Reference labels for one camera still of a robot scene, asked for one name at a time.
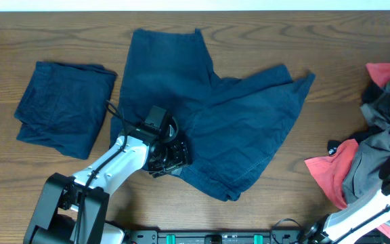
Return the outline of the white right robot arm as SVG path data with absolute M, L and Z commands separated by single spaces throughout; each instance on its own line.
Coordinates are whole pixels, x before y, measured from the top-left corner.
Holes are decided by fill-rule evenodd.
M 355 243 L 390 220 L 390 157 L 381 165 L 382 180 L 363 197 L 337 213 L 327 215 L 299 235 L 299 243 Z

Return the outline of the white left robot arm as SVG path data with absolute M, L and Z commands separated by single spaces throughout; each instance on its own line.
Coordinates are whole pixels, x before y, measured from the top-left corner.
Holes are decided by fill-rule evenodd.
M 124 243 L 125 231 L 106 221 L 113 193 L 138 170 L 158 178 L 189 163 L 174 117 L 150 115 L 138 126 L 126 125 L 109 151 L 89 167 L 47 179 L 23 241 Z

